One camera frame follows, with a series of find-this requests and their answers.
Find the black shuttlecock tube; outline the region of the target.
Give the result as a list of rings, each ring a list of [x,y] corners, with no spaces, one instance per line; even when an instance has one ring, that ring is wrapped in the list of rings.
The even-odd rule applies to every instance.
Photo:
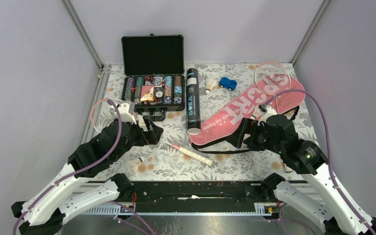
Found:
[[[196,68],[187,70],[186,85],[187,133],[195,136],[201,133],[199,73]]]

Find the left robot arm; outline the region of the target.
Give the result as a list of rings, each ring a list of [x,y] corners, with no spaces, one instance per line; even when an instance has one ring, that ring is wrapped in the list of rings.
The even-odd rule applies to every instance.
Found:
[[[28,201],[11,206],[17,218],[12,234],[54,235],[87,209],[135,197],[133,185],[124,173],[115,174],[102,186],[78,197],[71,197],[71,194],[108,169],[132,147],[157,144],[163,132],[148,116],[135,123],[124,122],[120,117],[114,119],[89,142],[78,146],[44,190]]]

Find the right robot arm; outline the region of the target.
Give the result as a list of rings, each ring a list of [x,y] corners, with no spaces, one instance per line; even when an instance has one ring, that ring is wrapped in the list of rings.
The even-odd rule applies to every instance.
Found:
[[[317,144],[298,137],[294,124],[283,115],[270,116],[266,122],[243,118],[239,127],[227,137],[235,147],[245,144],[250,151],[271,151],[283,163],[307,181],[321,202],[295,189],[285,178],[272,173],[261,188],[263,199],[276,199],[305,215],[326,235],[376,235],[376,217],[371,217],[347,196],[343,186],[335,186],[329,162]]]

